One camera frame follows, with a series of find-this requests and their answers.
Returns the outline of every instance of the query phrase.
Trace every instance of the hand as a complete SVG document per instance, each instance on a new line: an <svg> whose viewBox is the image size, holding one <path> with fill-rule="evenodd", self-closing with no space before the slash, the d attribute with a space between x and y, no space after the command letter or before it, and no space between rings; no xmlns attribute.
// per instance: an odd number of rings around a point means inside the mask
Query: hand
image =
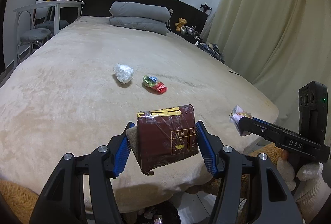
<svg viewBox="0 0 331 224"><path fill-rule="evenodd" d="M284 150L277 161L277 169L292 191L296 186L295 172L287 161L288 156L288 151ZM306 182L296 202L307 224L317 215L331 193L331 189L322 178L322 170L323 166L320 162L311 162L302 166L297 173L297 178Z"/></svg>

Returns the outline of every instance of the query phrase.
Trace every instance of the pillow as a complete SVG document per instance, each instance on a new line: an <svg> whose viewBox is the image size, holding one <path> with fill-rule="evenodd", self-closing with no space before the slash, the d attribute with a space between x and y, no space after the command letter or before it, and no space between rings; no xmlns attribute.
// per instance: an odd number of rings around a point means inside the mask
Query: pillow
<svg viewBox="0 0 331 224"><path fill-rule="evenodd" d="M167 22L170 14L167 8L139 3L114 2L109 10L113 17L150 18Z"/></svg>
<svg viewBox="0 0 331 224"><path fill-rule="evenodd" d="M136 30L151 31L167 35L168 29L163 22L152 20L150 18L136 18L136 17L110 17L110 25L124 27Z"/></svg>

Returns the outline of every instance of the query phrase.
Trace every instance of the metal screw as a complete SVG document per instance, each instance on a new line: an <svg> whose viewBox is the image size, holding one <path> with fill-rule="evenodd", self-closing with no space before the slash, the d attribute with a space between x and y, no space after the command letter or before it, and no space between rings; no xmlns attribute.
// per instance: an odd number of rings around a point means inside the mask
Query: metal screw
<svg viewBox="0 0 331 224"><path fill-rule="evenodd" d="M261 153L259 155L259 158L262 159L262 160L266 160L268 158L268 155L267 154L264 154L264 153Z"/></svg>
<svg viewBox="0 0 331 224"><path fill-rule="evenodd" d="M101 153L106 152L107 150L108 150L107 146L99 146L99 148L98 148L98 151Z"/></svg>
<svg viewBox="0 0 331 224"><path fill-rule="evenodd" d="M67 154L65 154L65 155L63 156L63 158L64 158L65 160L70 160L71 157L72 157L72 155L71 155L70 153L67 153Z"/></svg>
<svg viewBox="0 0 331 224"><path fill-rule="evenodd" d="M223 150L227 153L230 153L230 152L232 152L232 147L231 146L224 146Z"/></svg>

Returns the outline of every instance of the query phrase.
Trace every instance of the bed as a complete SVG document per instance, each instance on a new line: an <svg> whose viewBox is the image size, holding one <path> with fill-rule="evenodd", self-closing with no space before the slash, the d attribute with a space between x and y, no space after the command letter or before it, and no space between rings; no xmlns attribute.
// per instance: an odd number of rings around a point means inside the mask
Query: bed
<svg viewBox="0 0 331 224"><path fill-rule="evenodd" d="M121 85L114 64L134 68ZM240 137L229 123L235 105L274 122L277 107L260 91L209 54L174 33L167 36L109 25L109 18L83 16L61 30L19 64L0 89L0 177L39 194L61 157L92 152L121 134L141 110L192 104L225 145L243 152L259 139ZM168 91L142 86L144 75L158 77ZM112 180L120 212L169 199L175 192L211 179L201 154L140 172L133 153ZM91 210L88 177L85 203Z"/></svg>

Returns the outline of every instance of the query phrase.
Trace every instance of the maroon box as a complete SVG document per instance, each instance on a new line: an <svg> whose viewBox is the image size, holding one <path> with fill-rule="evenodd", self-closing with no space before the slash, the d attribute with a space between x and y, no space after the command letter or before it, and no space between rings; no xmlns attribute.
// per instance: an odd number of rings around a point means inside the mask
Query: maroon box
<svg viewBox="0 0 331 224"><path fill-rule="evenodd" d="M191 104L137 113L138 163L141 171L177 162L199 152Z"/></svg>

